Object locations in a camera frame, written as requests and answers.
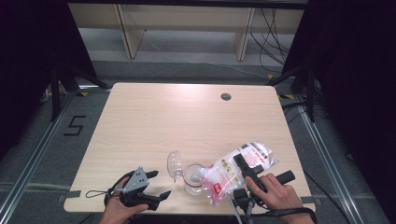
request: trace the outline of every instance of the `floor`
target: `floor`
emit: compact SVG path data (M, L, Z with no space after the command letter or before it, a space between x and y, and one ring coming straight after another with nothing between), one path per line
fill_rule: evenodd
M233 48L233 34L147 31L136 57L128 60L120 31L80 29L80 32L97 75L109 84L119 80L154 82L158 80L156 78L163 78L159 77L160 75L169 77L172 81L200 82L199 78L193 79L192 75L183 77L183 72L187 74L193 69L202 71L201 78L207 78L211 82L214 79L210 79L209 76L216 73L213 76L220 79L228 76L227 82L260 85L267 82L268 75L278 76L279 73L276 71L281 71L282 68L282 64L271 59L268 54L261 55L260 48L252 37L247 43L244 61L238 62ZM254 34L254 36L262 43L263 37L260 34ZM290 47L292 39L293 35L278 36L278 41L286 48ZM282 62L278 49L272 47L268 49ZM139 74L139 77L131 75L131 71ZM180 74L173 77L177 71L180 71ZM292 79L288 79L276 87L278 93L285 97L280 99L282 105L302 100L299 96L293 99L288 98L291 82ZM80 84L90 85L84 80L81 80ZM90 90L88 92L89 97L72 96L73 99L70 100L63 119L59 120L58 126L53 129L54 133L49 133L49 127L53 125L49 122L50 101L43 102L43 105L35 112L20 144L12 148L5 159L0 162L1 201L9 198L8 193L12 190L14 183L21 182L21 179L26 177L26 173L31 173L31 177L26 178L26 187L21 188L21 192L24 193L17 198L18 205L10 208L12 216L7 220L3 219L4 223L23 221L82 223L86 217L88 220L83 223L97 222L100 214L93 216L69 214L63 210L63 196L70 188L84 155L84 148L89 143L95 124L100 117L101 108L108 96L108 91ZM70 96L67 94L63 96L63 102L67 103L68 98ZM86 133L70 141L64 137L64 133L70 132L69 120L75 115L82 114L87 116L84 126ZM348 223L337 210L336 204L349 217L349 223L389 223L362 179L359 169L354 165L353 160L346 157L347 148L337 135L323 105L315 105L316 122L314 124L308 121L303 107L285 110L285 117L302 166L313 177L311 180L307 176L307 180L316 200L319 223ZM42 136L49 136L49 141L40 141ZM40 148L44 148L42 155L37 153ZM29 167L24 171L32 160L37 161L37 166ZM335 199L335 203L322 189ZM234 218L229 217L226 220L230 223L235 221ZM199 223L197 219L189 220L189 222ZM255 223L277 223L277 221L257 219Z

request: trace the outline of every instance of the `hand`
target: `hand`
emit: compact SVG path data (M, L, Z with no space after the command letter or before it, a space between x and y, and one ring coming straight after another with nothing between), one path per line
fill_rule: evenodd
M290 209L303 207L303 203L290 185L282 185L273 174L263 175L260 181L267 188L262 191L250 177L246 177L247 187L270 209ZM309 214L295 214L280 218L285 223L314 223Z
M124 186L129 177L125 177L119 183L119 186ZM129 217L141 213L149 209L147 204L139 204L135 207L125 207L120 201L120 193L114 192L111 198L108 199L105 212L100 219L100 224L122 224Z

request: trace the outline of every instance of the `white plastic packaging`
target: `white plastic packaging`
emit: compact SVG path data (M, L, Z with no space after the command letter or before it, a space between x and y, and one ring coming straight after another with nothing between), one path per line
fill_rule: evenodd
M238 154L244 157L250 168L260 165L265 171L275 163L268 147L261 142L251 142L215 161L210 167L202 168L202 185L211 203L219 204L235 189L244 187L245 179L233 159Z

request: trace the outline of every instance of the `table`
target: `table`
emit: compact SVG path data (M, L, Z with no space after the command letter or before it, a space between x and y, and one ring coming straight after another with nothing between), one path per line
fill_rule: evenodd
M223 100L223 93L231 99ZM204 194L189 195L182 179L174 183L167 172L167 156L178 150L184 164L198 161L209 166L257 140L271 148L278 161L269 171L279 175L292 170L296 179L290 184L298 195L311 196L273 87L117 83L70 189L81 190L80 197L66 199L64 209L103 212L104 196L88 199L86 192L107 190L122 175L142 166L146 172L159 171L145 193L158 196L172 190L157 211L145 213L231 215L227 200L213 206ZM312 203L305 206L315 210Z

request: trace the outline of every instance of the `wooden table top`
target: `wooden table top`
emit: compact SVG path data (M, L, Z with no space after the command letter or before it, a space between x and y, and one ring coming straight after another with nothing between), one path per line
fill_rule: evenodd
M223 93L231 95L226 101ZM245 143L260 141L274 153L276 164L261 175L292 170L290 182L300 197L309 197L288 124L273 87L204 84L117 83L114 85L78 169L68 198L68 212L103 212L104 195L86 198L89 190L107 190L124 174L142 166L157 170L146 194L172 190L155 214L232 215L228 200L211 205L203 193L191 196L182 178L167 171L167 157L178 150L184 165L205 166ZM305 204L315 210L313 203ZM254 212L264 212L255 208Z

